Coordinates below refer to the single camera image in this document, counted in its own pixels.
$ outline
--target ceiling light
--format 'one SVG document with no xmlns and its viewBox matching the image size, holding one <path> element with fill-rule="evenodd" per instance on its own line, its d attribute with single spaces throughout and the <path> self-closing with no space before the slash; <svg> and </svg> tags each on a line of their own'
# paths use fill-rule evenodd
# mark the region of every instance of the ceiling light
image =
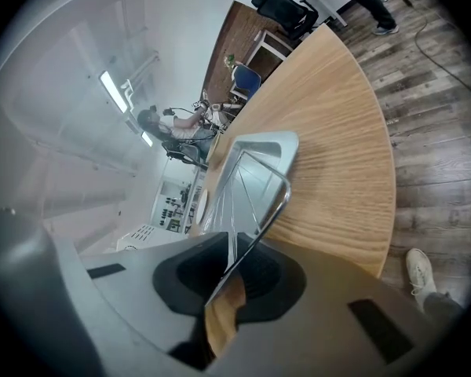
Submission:
<svg viewBox="0 0 471 377">
<path fill-rule="evenodd" d="M 150 137 L 149 137 L 145 132 L 142 133 L 141 138 L 143 138 L 144 141 L 145 141 L 148 145 L 152 146 L 153 141 L 150 139 Z"/>
<path fill-rule="evenodd" d="M 126 102 L 122 99 L 120 96 L 119 90 L 117 90 L 117 87 L 111 80 L 110 75 L 108 74 L 108 71 L 105 71 L 101 77 L 100 81 L 103 83 L 104 87 L 108 91 L 108 93 L 111 96 L 111 99 L 115 102 L 117 106 L 119 106 L 119 109 L 122 113 L 126 113 L 127 110 L 127 104 Z"/>
</svg>

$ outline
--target blue chair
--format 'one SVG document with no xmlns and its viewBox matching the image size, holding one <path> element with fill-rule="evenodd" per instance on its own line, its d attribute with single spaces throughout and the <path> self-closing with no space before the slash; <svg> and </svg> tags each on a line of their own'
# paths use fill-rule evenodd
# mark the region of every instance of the blue chair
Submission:
<svg viewBox="0 0 471 377">
<path fill-rule="evenodd" d="M 235 86 L 248 91 L 247 100 L 255 95 L 261 85 L 261 76 L 243 64 L 234 68 L 232 79 L 235 81 Z"/>
</svg>

